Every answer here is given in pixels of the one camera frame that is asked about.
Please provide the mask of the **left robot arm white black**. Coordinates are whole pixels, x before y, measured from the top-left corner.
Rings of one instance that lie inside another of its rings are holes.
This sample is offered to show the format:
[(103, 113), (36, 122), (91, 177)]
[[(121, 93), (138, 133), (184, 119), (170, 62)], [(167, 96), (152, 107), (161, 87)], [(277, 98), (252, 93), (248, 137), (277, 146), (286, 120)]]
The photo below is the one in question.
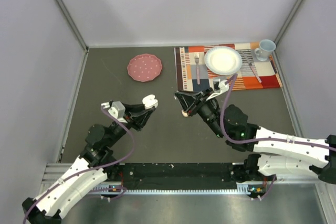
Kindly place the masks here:
[(23, 223), (61, 223), (69, 210), (106, 180), (119, 174), (118, 165), (134, 152), (115, 159), (111, 147), (131, 129), (140, 131), (158, 107), (154, 95), (143, 98), (140, 104), (129, 105), (120, 101), (101, 104), (101, 111), (112, 120), (110, 126), (94, 124), (88, 130), (86, 146), (73, 164), (48, 189), (23, 203)]

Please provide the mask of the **white earbud charging case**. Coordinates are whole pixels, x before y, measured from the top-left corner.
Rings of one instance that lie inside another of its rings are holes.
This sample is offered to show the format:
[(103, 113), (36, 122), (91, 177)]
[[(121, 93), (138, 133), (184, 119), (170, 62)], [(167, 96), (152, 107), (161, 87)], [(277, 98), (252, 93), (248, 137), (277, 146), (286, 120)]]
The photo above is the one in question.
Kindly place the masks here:
[(184, 117), (188, 117), (188, 114), (185, 111), (181, 111), (181, 113)]

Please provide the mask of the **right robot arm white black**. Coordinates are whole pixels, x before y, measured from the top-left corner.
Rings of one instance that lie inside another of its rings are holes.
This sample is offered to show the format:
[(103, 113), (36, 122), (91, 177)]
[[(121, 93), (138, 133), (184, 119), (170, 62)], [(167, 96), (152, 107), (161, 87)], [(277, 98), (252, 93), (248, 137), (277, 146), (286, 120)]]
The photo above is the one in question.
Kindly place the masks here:
[(198, 114), (217, 137), (227, 145), (250, 155), (242, 165), (241, 180), (260, 176), (301, 175), (335, 184), (335, 136), (312, 139), (281, 134), (248, 123), (248, 116), (237, 106), (220, 107), (216, 97), (229, 94), (229, 86), (200, 92), (176, 91), (174, 97), (185, 117)]

